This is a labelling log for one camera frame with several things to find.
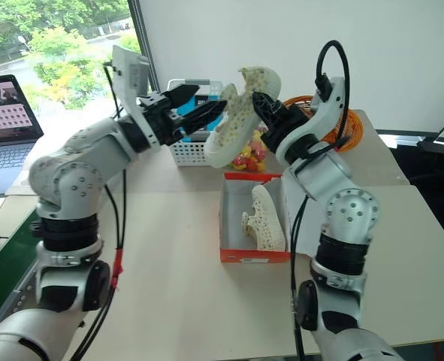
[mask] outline red cable tie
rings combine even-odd
[[[118,284],[118,276],[123,272],[122,267],[123,249],[119,248],[115,253],[115,260],[113,261],[113,275],[111,276],[111,286],[116,288]]]

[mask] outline white shoe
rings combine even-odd
[[[285,250],[285,237],[270,193],[258,185],[252,189],[255,215],[242,214],[242,230],[257,242],[257,250]]]
[[[239,96],[235,85],[227,85],[220,99],[227,100],[223,120],[204,146],[205,157],[214,168],[224,167],[240,153],[261,119],[253,110],[252,93],[262,92],[272,99],[280,93],[280,77],[269,68],[254,66],[240,69],[245,80],[245,92]]]

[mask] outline plastic basket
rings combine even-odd
[[[210,79],[172,79],[168,82],[168,90],[180,84],[195,84],[200,86],[200,90],[195,94],[196,96],[208,96],[208,99],[217,99],[223,89],[223,84],[219,80]],[[180,109],[180,114],[184,115],[189,111],[195,109],[196,98],[193,102],[189,102],[192,106],[184,106]],[[204,141],[193,141],[192,139],[183,139],[170,146],[170,152],[174,158],[175,164],[178,166],[190,165],[208,165],[204,155]]]

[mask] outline white basket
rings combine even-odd
[[[208,165],[204,155],[204,142],[178,141],[170,146],[170,152],[178,166]]]

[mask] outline white table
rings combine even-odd
[[[361,149],[350,156],[366,165],[368,151],[357,153]],[[177,168],[168,157],[166,150],[144,155],[129,170],[125,271],[86,359],[294,354],[288,263],[221,264],[221,171]],[[444,231],[418,190],[398,185],[406,180],[397,178],[400,169],[390,165],[390,159],[378,160],[394,172],[385,179],[365,174],[367,168],[355,169],[355,177],[365,177],[366,183],[360,184],[370,186],[382,209],[368,253],[362,326],[392,345],[444,340]],[[11,234],[35,202],[31,196],[8,197],[0,210],[0,235]],[[102,257],[111,262],[115,242],[109,204],[99,219],[105,240]],[[309,277],[308,265],[306,257],[298,257],[300,282]],[[75,335],[67,355],[85,331]],[[308,332],[304,346],[307,353],[318,352]]]

